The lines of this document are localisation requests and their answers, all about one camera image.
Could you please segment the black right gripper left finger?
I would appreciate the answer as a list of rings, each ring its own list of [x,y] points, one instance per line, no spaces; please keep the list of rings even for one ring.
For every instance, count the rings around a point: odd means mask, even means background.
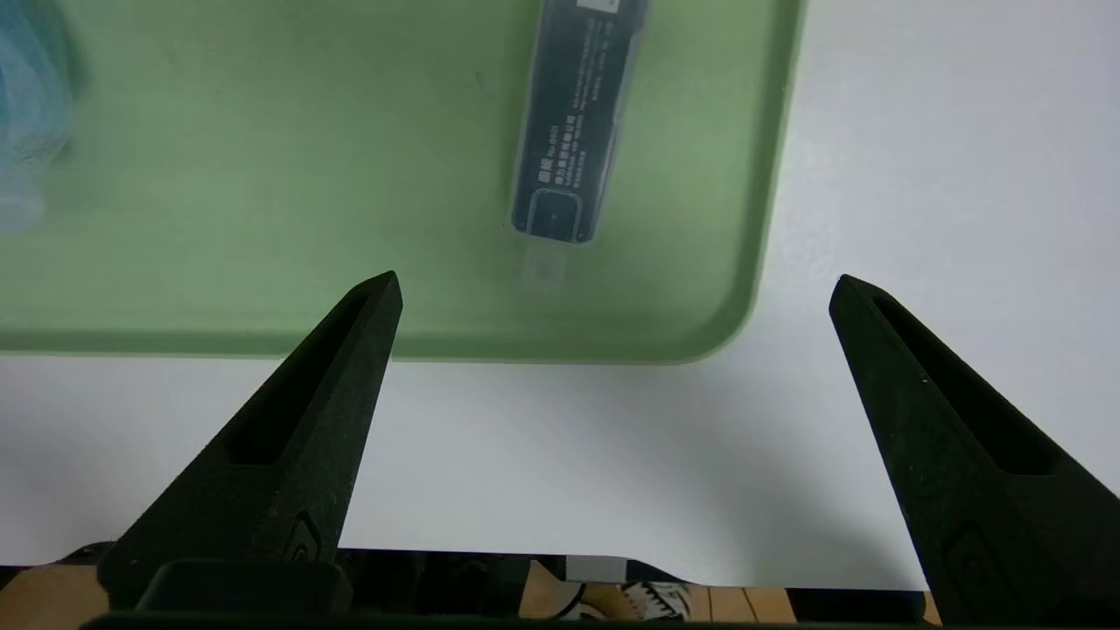
[[[332,560],[401,314],[395,272],[356,284],[109,548],[109,606],[176,560]]]

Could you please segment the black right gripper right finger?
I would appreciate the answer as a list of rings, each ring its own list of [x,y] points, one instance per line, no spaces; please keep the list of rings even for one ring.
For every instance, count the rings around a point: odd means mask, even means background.
[[[888,291],[829,318],[941,622],[1116,627],[1117,495]]]

